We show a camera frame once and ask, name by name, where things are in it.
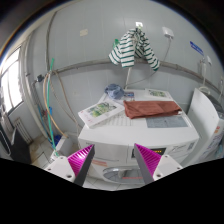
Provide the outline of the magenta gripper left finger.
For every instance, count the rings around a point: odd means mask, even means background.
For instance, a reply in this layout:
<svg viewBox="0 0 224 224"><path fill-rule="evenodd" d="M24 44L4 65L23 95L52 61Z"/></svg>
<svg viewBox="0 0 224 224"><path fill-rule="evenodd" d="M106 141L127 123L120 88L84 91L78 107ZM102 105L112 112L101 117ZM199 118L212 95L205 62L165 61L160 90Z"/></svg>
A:
<svg viewBox="0 0 224 224"><path fill-rule="evenodd" d="M94 154L94 145L89 145L68 157L57 157L45 170L78 186L83 186Z"/></svg>

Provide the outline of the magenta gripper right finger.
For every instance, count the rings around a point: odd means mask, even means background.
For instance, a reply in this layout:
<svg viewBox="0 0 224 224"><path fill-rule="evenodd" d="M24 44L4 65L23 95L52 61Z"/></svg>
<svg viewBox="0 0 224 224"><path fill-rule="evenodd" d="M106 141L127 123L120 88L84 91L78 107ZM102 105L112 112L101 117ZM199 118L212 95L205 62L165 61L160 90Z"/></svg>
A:
<svg viewBox="0 0 224 224"><path fill-rule="evenodd" d="M182 169L169 155L159 155L139 144L134 145L134 155L145 184L152 183Z"/></svg>

